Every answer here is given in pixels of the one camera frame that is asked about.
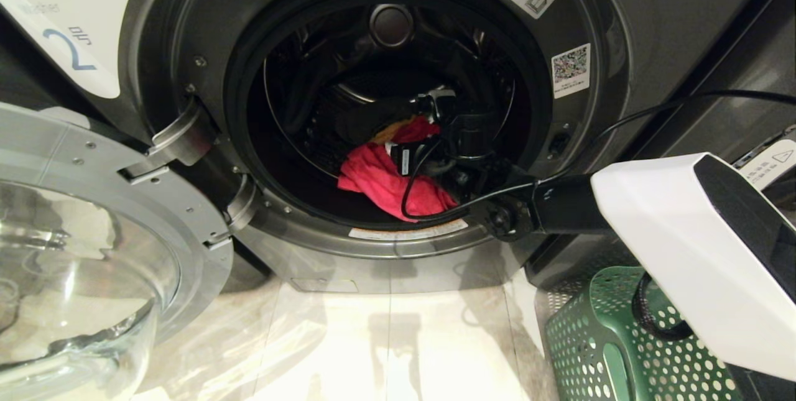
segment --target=green laundry basket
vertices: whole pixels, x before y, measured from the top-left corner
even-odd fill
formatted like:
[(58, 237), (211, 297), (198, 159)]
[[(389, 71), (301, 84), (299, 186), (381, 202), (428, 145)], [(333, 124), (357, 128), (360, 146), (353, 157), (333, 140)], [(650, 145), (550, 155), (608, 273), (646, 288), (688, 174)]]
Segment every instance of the green laundry basket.
[[(696, 336), (661, 341), (633, 319), (640, 267), (609, 267), (545, 327), (560, 401), (739, 400), (725, 364)], [(654, 282), (647, 293), (660, 327), (682, 317)]]

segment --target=front-loading washing machine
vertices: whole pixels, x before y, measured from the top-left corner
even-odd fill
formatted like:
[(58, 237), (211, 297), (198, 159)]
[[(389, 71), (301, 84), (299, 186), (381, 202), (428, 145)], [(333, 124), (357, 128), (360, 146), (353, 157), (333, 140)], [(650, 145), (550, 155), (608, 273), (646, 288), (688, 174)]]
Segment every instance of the front-loading washing machine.
[[(444, 88), (489, 98), (495, 151), (546, 177), (609, 124), (665, 101), (746, 1), (0, 0), (7, 29), (46, 58), (17, 52), (37, 64), (29, 88), (50, 95), (4, 83), (0, 99), (58, 100), (139, 141), (145, 159), (114, 171), (187, 180), (239, 246), (301, 290), (485, 287), (545, 236), (497, 242), (467, 214), (407, 223), (338, 189), (352, 144), (336, 118)], [(640, 128), (575, 171), (610, 163)]]

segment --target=tiled floor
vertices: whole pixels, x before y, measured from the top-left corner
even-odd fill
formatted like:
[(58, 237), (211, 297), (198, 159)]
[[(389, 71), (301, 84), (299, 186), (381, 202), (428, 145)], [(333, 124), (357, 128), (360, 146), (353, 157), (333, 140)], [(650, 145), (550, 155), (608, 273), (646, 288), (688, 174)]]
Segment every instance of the tiled floor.
[(535, 288), (224, 293), (159, 346), (134, 401), (557, 400)]

